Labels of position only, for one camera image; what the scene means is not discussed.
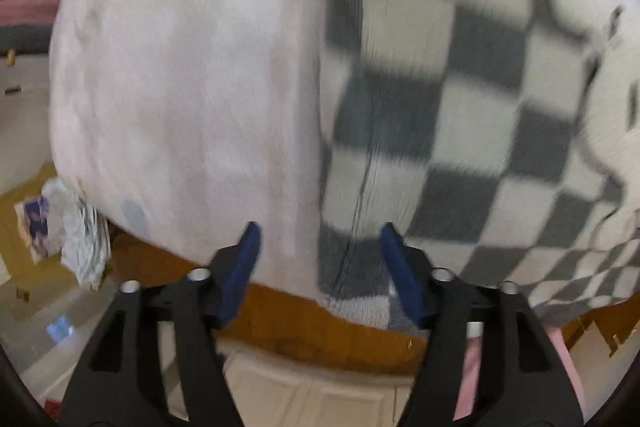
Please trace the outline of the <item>pink grey towel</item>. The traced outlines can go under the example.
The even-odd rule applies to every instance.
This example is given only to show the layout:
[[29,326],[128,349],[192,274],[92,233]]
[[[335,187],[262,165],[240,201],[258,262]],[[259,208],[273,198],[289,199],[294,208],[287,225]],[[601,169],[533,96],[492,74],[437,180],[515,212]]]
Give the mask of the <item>pink grey towel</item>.
[[49,51],[61,0],[1,0],[1,55]]

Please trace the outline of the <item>white patterned bed sheet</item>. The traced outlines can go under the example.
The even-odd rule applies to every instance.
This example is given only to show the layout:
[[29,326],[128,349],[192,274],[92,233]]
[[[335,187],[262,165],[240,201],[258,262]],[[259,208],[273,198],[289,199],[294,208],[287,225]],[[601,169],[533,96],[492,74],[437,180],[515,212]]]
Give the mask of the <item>white patterned bed sheet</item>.
[[319,295],[323,0],[62,0],[50,46],[58,175],[198,265],[262,227],[255,280]]

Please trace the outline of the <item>grey white checkered sweater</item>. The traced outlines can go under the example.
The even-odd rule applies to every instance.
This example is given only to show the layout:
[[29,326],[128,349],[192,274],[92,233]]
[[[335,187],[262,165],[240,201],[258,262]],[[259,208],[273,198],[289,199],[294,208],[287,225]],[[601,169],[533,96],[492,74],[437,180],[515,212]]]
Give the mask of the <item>grey white checkered sweater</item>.
[[639,289],[639,0],[326,0],[322,306],[402,329],[378,233],[561,325]]

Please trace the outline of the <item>crumpled white cloth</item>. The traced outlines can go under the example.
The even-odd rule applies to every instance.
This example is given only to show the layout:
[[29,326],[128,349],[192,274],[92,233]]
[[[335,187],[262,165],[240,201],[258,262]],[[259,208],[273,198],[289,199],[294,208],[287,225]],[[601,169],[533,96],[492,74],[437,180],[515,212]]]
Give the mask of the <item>crumpled white cloth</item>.
[[97,291],[111,259],[106,219],[60,178],[49,179],[41,195],[47,202],[47,246],[77,283]]

